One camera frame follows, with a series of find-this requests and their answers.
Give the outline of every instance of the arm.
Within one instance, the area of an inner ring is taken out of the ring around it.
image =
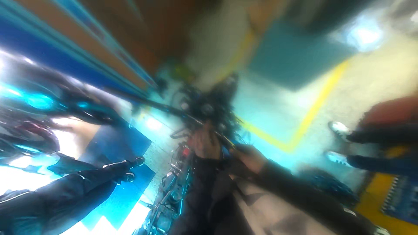
[[[307,212],[338,234],[372,234],[355,212],[345,209],[336,199],[299,180],[279,164],[267,160],[254,147],[234,155],[257,174],[256,184]]]
[[[183,212],[170,228],[170,235],[198,235],[209,230],[208,212],[220,157],[220,145],[206,124],[192,137],[196,153],[193,159],[192,182],[184,199]]]
[[[218,163],[214,159],[195,157],[193,181],[184,200],[183,213],[171,226],[170,235],[203,234],[208,230],[207,218]]]

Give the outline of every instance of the sleeve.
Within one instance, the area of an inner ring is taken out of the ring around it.
[[[208,230],[208,212],[219,161],[199,157],[193,161],[193,179],[184,200],[183,213],[171,226],[170,235],[198,235]]]
[[[356,213],[345,209],[335,198],[316,190],[269,160],[261,170],[258,184],[310,214],[338,234],[369,235]]]

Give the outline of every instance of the handlebar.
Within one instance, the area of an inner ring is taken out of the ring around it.
[[[204,125],[204,123],[201,120],[199,120],[199,119],[197,119],[197,118],[189,115],[188,113],[186,113],[183,110],[176,109],[176,108],[174,108],[172,106],[165,105],[165,104],[161,104],[161,103],[158,103],[158,102],[155,102],[155,101],[152,101],[152,100],[143,98],[141,96],[133,95],[133,94],[130,94],[128,92],[124,92],[124,91],[121,91],[119,89],[112,88],[112,87],[105,87],[104,88],[104,91],[106,91],[106,92],[108,92],[110,94],[113,94],[115,96],[118,96],[119,98],[122,98],[122,99],[128,99],[128,100],[131,100],[131,101],[134,101],[134,102],[142,103],[142,104],[151,106],[153,108],[156,108],[158,110],[161,110],[163,112],[170,113],[170,114],[172,114],[174,116],[192,120],[192,121],[194,121],[198,125],[202,125],[202,126]],[[221,134],[221,133],[219,133],[217,131],[214,131],[214,133],[218,136],[218,138],[221,141],[221,143],[223,145],[225,145],[228,149],[229,148],[235,149],[235,144],[228,137],[224,136],[223,134]]]

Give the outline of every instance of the foot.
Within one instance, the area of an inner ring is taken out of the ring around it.
[[[131,183],[131,182],[133,182],[134,179],[135,179],[135,175],[131,172],[128,172],[128,173],[124,174],[120,180],[122,180],[124,182]]]
[[[135,158],[135,160],[132,162],[132,167],[142,166],[145,162],[145,159],[143,157]]]
[[[347,140],[347,136],[349,136],[352,131],[348,127],[346,127],[344,124],[342,124],[341,122],[331,121],[328,123],[328,126],[332,131],[334,131],[334,133],[339,135],[341,139],[343,139],[345,142],[351,142]]]
[[[344,154],[339,154],[333,151],[327,151],[325,152],[325,156],[328,158],[328,160],[333,161],[335,163],[348,166],[348,167],[353,167],[352,165],[348,163],[347,156],[345,156]]]

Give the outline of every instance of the hand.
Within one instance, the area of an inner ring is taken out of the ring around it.
[[[237,145],[236,149],[230,149],[229,152],[256,174],[267,163],[267,158],[252,145]]]
[[[198,157],[220,159],[221,146],[210,123],[206,123],[202,129],[194,133],[192,136],[192,145]]]

